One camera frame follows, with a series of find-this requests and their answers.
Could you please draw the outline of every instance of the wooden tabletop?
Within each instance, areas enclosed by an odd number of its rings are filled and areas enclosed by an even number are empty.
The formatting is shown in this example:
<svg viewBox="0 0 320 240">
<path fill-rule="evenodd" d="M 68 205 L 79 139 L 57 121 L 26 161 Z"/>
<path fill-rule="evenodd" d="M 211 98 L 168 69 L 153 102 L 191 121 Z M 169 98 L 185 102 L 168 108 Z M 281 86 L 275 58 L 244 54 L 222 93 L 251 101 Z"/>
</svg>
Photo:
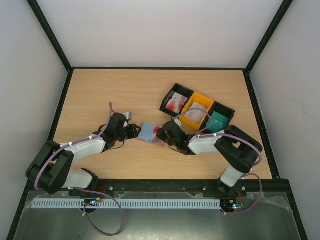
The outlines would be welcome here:
<svg viewBox="0 0 320 240">
<path fill-rule="evenodd" d="M 164 124 L 171 117 L 159 108 L 175 83 L 234 109 L 230 124 L 262 143 L 243 72 L 236 70 L 75 69 L 54 141 L 72 142 L 97 131 L 108 118 L 109 101 L 118 113 L 131 111 L 131 123 Z M 196 132 L 186 125 L 182 129 Z M 253 172 L 271 179 L 265 152 L 262 155 Z M 167 145 L 130 139 L 122 148 L 91 155 L 72 168 L 87 168 L 103 179 L 196 180 L 218 179 L 228 165 L 220 153 L 185 156 Z"/>
</svg>

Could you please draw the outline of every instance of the gray wall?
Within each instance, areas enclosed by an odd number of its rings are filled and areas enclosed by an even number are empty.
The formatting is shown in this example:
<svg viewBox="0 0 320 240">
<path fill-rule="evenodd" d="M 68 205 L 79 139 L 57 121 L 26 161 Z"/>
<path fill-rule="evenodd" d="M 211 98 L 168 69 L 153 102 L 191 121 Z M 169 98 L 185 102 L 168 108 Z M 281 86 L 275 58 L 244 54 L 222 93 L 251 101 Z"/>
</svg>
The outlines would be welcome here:
<svg viewBox="0 0 320 240">
<path fill-rule="evenodd" d="M 72 66 L 245 68 L 283 0 L 38 0 Z"/>
<path fill-rule="evenodd" d="M 251 78 L 282 178 L 308 237 L 319 239 L 320 1 L 296 0 Z"/>
<path fill-rule="evenodd" d="M 47 140 L 67 72 L 25 0 L 0 1 L 0 239 Z"/>
</svg>

